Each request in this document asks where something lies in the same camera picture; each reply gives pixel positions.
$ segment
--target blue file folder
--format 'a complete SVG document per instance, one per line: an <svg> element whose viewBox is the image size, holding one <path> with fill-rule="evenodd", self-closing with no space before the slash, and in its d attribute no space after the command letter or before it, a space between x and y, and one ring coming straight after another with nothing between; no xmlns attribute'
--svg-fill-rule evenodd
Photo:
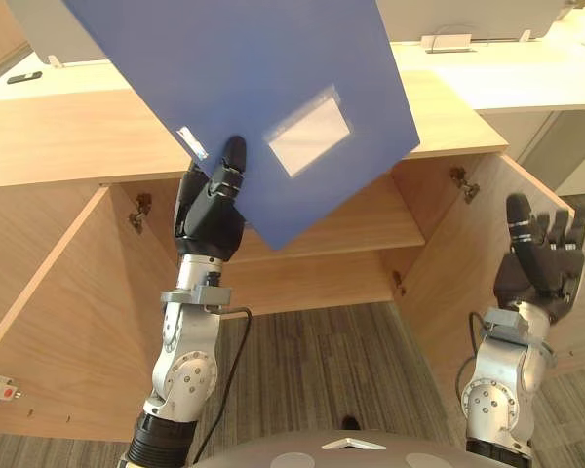
<svg viewBox="0 0 585 468"><path fill-rule="evenodd" d="M274 249L419 144L374 0L65 3L207 174L246 139L237 207Z"/></svg>

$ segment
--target black cylinder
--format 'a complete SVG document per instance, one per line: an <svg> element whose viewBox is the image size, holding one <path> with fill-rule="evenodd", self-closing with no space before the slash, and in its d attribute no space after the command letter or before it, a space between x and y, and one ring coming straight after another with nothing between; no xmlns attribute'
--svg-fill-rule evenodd
<svg viewBox="0 0 585 468"><path fill-rule="evenodd" d="M490 458L492 460L500 461L506 465L515 468L531 468L529 458L526 458L519 453L515 453L506 448L495 446L489 442L480 441L478 439L470 439L466 442L466 451L476 453L477 455Z"/></svg>
<svg viewBox="0 0 585 468"><path fill-rule="evenodd" d="M174 422L142 413L127 458L147 468L182 468L193 442L197 421Z"/></svg>

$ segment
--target black cable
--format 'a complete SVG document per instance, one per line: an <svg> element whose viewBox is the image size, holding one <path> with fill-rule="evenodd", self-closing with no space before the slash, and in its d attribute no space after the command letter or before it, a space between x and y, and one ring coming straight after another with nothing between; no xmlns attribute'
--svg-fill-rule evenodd
<svg viewBox="0 0 585 468"><path fill-rule="evenodd" d="M477 318L479 320L479 325L481 325L482 329L486 329L486 324L484 323L484 319L479 313L477 312L470 312L468 314L468 330L470 332L470 343L472 344L472 352L475 356L477 356L477 338L475 337L475 325L473 324L473 319Z"/></svg>
<svg viewBox="0 0 585 468"><path fill-rule="evenodd" d="M463 364L457 371L457 375L455 376L455 396L457 397L457 402L459 402L459 404L461 404L461 394L459 392L459 381L461 380L461 375L466 369L466 366L468 366L468 364L470 364L470 362L474 361L475 359L477 359L476 356L470 356L468 359L466 359L466 361L463 362Z"/></svg>
<svg viewBox="0 0 585 468"><path fill-rule="evenodd" d="M201 458L202 454L204 453L204 449L208 444L213 432L216 429L216 426L223 418L223 413L225 412L225 405L227 404L227 397L229 397L230 389L232 388L232 381L234 380L234 374L236 373L236 368L238 368L238 363L241 359L241 355L243 354L243 349L245 348L245 343L247 342L247 337L250 334L250 329L252 328L252 311L247 307L238 307L236 309L231 309L225 311L225 314L234 314L236 312L245 312L247 314L247 324L245 325L245 333L243 334L243 339L241 340L241 344L238 347L238 351L236 352L236 357L234 358L234 363L232 364L232 369L230 370L229 375L227 376L227 382L225 382L225 390L223 390L223 398L221 399L221 406L216 414L216 418L214 419L213 425L211 426L210 430L206 434L206 438L204 442L199 446L197 450L197 454L193 459L193 464L196 464L199 459Z"/></svg>
<svg viewBox="0 0 585 468"><path fill-rule="evenodd" d="M477 318L479 324L481 325L482 329L487 329L486 324L484 323L483 317L477 312L470 312L468 314L468 332L470 333L470 343L472 344L472 352L473 355L466 359L459 370L457 371L457 375L455 376L455 396L457 397L457 402L461 404L461 393L459 391L459 382L461 380L461 375L463 374L466 366L470 364L471 361L477 359L477 338L475 336L475 324L474 319Z"/></svg>

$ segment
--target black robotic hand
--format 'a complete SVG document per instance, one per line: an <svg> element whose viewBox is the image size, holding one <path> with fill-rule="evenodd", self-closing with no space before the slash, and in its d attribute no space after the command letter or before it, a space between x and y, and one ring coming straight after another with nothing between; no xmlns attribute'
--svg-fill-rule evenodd
<svg viewBox="0 0 585 468"><path fill-rule="evenodd" d="M500 264L494 295L501 308L514 308L519 301L546 310L551 323L565 316L574 303L585 256L585 209L579 208L566 232L568 212L558 210L553 226L550 217L531 214L522 193L507 197L507 224L511 251Z"/></svg>
<svg viewBox="0 0 585 468"><path fill-rule="evenodd" d="M207 255L228 261L238 250L245 220L236 211L234 200L243 183L246 157L245 140L232 136L210 179L195 164L184 174L174 216L180 255Z"/></svg>

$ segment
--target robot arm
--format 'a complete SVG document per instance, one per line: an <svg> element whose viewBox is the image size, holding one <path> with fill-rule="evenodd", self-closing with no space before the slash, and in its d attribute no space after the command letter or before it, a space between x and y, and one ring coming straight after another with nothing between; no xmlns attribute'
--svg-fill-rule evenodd
<svg viewBox="0 0 585 468"><path fill-rule="evenodd" d="M532 399L555 365L546 337L578 294L585 212L577 211L566 235L567 220L566 211L557 212L547 233L548 216L534 218L527 197L507 199L512 242L494 284L499 307L484 317L487 334L461 395L467 450L510 466L530 466Z"/></svg>
<svg viewBox="0 0 585 468"><path fill-rule="evenodd" d="M163 348L152 374L153 390L120 467L179 468L186 463L197 420L217 379L217 314L231 296L219 279L223 262L243 236L245 220L234 201L245 160L245 141L233 136L212 178L194 165L182 178L174 219L181 258L177 284L162 294Z"/></svg>

